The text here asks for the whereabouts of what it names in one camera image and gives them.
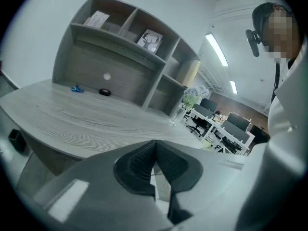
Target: ceiling light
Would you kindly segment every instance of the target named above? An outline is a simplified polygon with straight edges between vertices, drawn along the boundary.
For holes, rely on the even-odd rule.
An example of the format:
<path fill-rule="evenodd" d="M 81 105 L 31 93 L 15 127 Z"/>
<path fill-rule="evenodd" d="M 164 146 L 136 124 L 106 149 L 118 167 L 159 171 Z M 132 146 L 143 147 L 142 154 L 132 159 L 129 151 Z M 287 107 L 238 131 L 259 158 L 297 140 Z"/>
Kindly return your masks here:
<path fill-rule="evenodd" d="M 219 57 L 220 61 L 221 61 L 221 64 L 224 66 L 224 67 L 228 67 L 228 63 L 227 63 L 227 60 L 224 56 L 224 54 L 222 53 L 221 51 L 221 48 L 219 47 L 216 39 L 214 38 L 213 34 L 208 34 L 205 36 L 206 39 L 209 41 L 209 43 L 211 44 L 211 46 L 214 48 L 217 56 Z"/>
<path fill-rule="evenodd" d="M 232 86 L 232 90 L 235 94 L 237 94 L 237 90 L 236 90 L 236 85 L 235 85 L 235 82 L 230 80 L 230 83 L 231 83 L 231 86 Z"/>

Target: person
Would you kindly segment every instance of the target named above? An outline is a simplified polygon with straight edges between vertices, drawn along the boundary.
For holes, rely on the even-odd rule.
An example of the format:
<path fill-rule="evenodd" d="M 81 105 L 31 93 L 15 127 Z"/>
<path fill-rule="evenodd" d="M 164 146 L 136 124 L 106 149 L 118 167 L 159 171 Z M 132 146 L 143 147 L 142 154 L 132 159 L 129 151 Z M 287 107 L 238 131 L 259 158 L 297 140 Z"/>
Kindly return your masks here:
<path fill-rule="evenodd" d="M 265 49 L 268 52 L 279 53 L 280 58 L 288 60 L 288 78 L 292 68 L 296 68 L 294 65 L 303 64 L 301 58 L 306 54 L 305 34 L 294 15 L 282 5 L 266 2 L 254 9 L 252 20 Z M 278 97 L 275 97 L 271 104 L 268 127 L 271 137 L 291 127 Z"/>

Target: shelf unit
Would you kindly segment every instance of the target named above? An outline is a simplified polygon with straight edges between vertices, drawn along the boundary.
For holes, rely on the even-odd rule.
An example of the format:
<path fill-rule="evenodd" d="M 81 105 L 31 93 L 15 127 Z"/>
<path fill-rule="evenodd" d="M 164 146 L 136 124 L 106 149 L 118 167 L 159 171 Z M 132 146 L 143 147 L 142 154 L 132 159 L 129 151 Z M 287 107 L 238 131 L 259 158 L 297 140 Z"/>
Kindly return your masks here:
<path fill-rule="evenodd" d="M 101 28 L 84 25 L 97 10 L 109 14 Z M 163 35 L 156 53 L 137 44 L 145 30 Z M 78 83 L 109 89 L 144 110 L 171 116 L 181 101 L 182 76 L 198 60 L 190 46 L 165 23 L 118 0 L 87 0 L 78 10 L 60 43 L 52 75 L 55 83 Z M 110 80 L 103 75 L 109 73 Z"/>

